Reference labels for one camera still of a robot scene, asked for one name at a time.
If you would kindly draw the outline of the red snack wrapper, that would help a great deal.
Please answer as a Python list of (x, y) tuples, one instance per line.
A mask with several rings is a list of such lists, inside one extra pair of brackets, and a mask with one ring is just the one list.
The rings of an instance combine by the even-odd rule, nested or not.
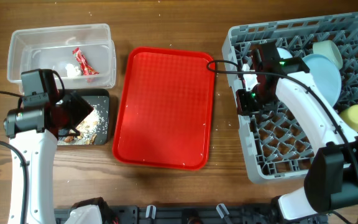
[(76, 61), (80, 64), (81, 71), (83, 75), (97, 75), (99, 72), (97, 72), (87, 61), (85, 55), (82, 53), (82, 51), (77, 47), (73, 51), (73, 55), (76, 59)]

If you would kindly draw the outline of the blue bowl with food scraps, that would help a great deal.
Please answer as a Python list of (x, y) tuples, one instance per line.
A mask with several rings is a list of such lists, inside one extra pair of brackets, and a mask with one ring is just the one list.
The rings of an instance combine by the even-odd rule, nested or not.
[(288, 58), (293, 57), (293, 55), (286, 49), (277, 47), (277, 51), (278, 51), (280, 58), (282, 58), (282, 59), (288, 59)]

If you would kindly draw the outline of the light blue plate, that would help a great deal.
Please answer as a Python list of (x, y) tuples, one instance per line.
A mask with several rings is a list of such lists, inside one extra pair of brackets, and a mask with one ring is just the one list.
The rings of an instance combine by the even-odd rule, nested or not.
[(318, 90), (328, 103), (334, 106), (342, 88), (339, 69), (327, 57), (320, 54), (307, 55), (303, 57), (303, 61), (310, 69)]

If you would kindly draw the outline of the mint green bowl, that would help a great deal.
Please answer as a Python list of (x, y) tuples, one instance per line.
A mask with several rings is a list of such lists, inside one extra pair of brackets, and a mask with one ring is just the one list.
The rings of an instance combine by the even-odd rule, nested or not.
[(312, 45), (313, 53), (328, 58), (340, 70), (343, 67), (342, 55), (337, 45), (331, 40), (315, 42)]

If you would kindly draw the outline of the yellow plastic cup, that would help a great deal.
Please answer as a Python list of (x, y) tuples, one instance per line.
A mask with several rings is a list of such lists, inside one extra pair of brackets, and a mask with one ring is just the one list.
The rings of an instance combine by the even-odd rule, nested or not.
[(358, 105), (353, 105), (340, 112), (339, 116), (353, 130), (358, 132)]

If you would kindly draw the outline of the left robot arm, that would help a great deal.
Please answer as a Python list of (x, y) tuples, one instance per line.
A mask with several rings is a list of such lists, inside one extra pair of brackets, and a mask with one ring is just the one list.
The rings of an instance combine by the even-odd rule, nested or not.
[(4, 122), (12, 148), (9, 223), (55, 223), (53, 162), (60, 129), (73, 129), (93, 110), (76, 91), (60, 99), (47, 93), (21, 100)]

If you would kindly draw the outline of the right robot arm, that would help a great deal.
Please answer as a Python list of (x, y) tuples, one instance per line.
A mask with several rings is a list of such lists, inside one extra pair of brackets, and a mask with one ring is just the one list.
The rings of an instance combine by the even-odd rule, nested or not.
[(303, 186), (274, 200), (278, 216), (283, 221), (297, 221), (358, 206), (358, 133), (326, 101), (302, 59), (274, 57), (260, 60), (256, 66), (255, 72), (235, 66), (242, 82), (246, 75), (257, 78), (253, 90), (236, 91), (239, 113), (250, 115), (274, 101), (283, 102), (314, 153)]

